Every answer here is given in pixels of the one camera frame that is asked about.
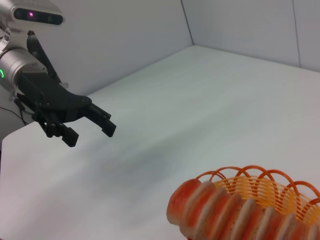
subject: white wall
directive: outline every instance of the white wall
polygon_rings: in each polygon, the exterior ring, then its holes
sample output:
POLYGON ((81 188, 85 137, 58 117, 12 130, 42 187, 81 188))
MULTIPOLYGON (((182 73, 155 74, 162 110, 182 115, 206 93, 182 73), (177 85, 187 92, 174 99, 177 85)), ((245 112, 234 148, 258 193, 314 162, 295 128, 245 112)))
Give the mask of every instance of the white wall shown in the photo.
MULTIPOLYGON (((180 0, 53 2, 66 23, 35 32, 59 77, 76 94, 91 93, 192 45, 180 0)), ((2 90, 0 106, 17 109, 7 99, 2 90)), ((17 117, 0 110, 0 141, 20 127, 17 117)))
POLYGON ((301 67, 320 72, 320 1, 294 0, 301 67))
POLYGON ((195 45, 299 67, 292 0, 183 0, 183 4, 195 45))

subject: woven basket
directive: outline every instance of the woven basket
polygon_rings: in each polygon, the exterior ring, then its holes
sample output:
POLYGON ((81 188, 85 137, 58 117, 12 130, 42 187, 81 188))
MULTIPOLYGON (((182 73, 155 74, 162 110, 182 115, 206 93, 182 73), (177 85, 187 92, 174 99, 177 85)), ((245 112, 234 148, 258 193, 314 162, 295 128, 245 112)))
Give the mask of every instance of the woven basket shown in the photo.
POLYGON ((218 176, 221 180, 215 181, 216 187, 224 187, 230 194, 239 193, 243 199, 253 198, 256 203, 264 208, 274 207, 277 212, 283 215, 295 213, 296 218, 301 222, 320 226, 320 192, 310 183, 305 181, 293 181, 287 174, 279 170, 265 170, 260 166, 250 165, 244 168, 223 167, 216 171, 208 171, 196 179, 204 176, 211 176, 210 181, 218 176), (259 170, 259 176, 248 174, 248 170, 259 170), (235 177, 226 178, 222 171, 236 170, 235 177), (288 181, 284 186, 275 181, 272 174, 283 176, 288 181), (312 190, 316 196, 311 199, 298 191, 297 186, 306 186, 312 190))

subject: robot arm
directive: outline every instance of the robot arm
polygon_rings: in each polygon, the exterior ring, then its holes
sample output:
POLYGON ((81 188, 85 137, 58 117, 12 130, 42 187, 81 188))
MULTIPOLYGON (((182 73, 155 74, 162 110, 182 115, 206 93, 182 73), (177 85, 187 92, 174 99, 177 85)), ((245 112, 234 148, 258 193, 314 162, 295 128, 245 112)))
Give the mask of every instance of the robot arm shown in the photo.
POLYGON ((34 28, 57 27, 65 21, 61 11, 48 0, 1 0, 0 85, 34 113, 47 137, 62 137, 74 147, 79 135, 64 123, 86 117, 112 137, 116 126, 111 115, 86 96, 67 91, 43 51, 34 28))

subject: camera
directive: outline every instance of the camera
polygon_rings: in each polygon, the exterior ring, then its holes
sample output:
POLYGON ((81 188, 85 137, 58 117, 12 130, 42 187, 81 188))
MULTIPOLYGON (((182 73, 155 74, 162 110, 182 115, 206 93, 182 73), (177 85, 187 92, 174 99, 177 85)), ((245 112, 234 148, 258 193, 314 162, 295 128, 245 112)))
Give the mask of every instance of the camera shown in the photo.
POLYGON ((49 0, 0 0, 0 22, 6 28, 60 26, 61 10, 49 0))

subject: white table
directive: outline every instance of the white table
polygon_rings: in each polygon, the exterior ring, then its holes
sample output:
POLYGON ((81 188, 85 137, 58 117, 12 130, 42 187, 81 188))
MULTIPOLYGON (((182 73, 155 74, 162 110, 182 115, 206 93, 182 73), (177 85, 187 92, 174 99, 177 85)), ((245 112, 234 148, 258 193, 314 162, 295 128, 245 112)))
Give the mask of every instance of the white table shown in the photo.
POLYGON ((75 148, 37 123, 3 141, 1 238, 183 240, 169 197, 225 166, 320 189, 320 73, 193 46, 90 97, 112 114, 113 138, 81 119, 75 148))

